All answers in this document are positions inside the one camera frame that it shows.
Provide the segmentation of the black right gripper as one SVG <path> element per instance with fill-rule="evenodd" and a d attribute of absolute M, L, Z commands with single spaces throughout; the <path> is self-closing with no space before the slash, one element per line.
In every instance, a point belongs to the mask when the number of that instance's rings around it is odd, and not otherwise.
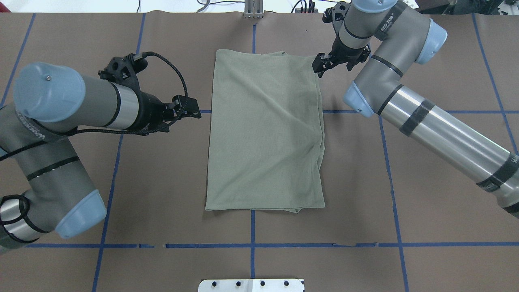
<path fill-rule="evenodd" d="M 370 53 L 369 45 L 365 45 L 363 48 L 350 48 L 344 45 L 337 36 L 329 55 L 323 52 L 317 54 L 312 63 L 313 71 L 316 71 L 319 78 L 339 64 L 346 64 L 347 70 L 351 71 L 358 63 L 365 62 Z"/>

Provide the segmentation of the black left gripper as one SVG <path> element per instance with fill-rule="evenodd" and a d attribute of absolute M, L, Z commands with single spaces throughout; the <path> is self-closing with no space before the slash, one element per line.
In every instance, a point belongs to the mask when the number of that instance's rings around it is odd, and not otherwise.
<path fill-rule="evenodd" d="M 172 102 L 167 103 L 146 92 L 139 92 L 137 98 L 139 105 L 136 118 L 137 133 L 168 133 L 171 125 L 178 120 L 183 118 L 202 118 L 200 111 L 188 111 L 199 110 L 198 102 L 195 98 L 175 95 L 172 98 Z"/>

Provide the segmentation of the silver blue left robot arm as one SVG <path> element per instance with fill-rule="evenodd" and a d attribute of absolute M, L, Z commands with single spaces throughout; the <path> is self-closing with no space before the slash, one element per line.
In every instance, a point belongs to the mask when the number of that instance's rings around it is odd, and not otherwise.
<path fill-rule="evenodd" d="M 182 118 L 201 118 L 196 99 L 161 102 L 141 91 L 144 55 L 114 57 L 98 77 L 34 62 L 15 82 L 13 103 L 1 108 L 1 160 L 13 158 L 30 188 L 1 199 L 1 253 L 45 234 L 75 237 L 107 214 L 99 190 L 70 137 L 80 133 L 148 135 Z"/>

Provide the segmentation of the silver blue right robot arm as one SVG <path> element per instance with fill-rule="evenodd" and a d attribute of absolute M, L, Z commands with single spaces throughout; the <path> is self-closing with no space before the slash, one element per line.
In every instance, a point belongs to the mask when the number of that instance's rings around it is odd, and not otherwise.
<path fill-rule="evenodd" d="M 384 119 L 518 217 L 518 155 L 442 109 L 425 93 L 426 85 L 415 90 L 405 84 L 440 51 L 445 28 L 403 0 L 336 2 L 322 21 L 332 24 L 335 39 L 330 52 L 315 57 L 314 72 L 322 77 L 338 65 L 349 71 L 363 65 L 343 102 L 367 118 Z"/>

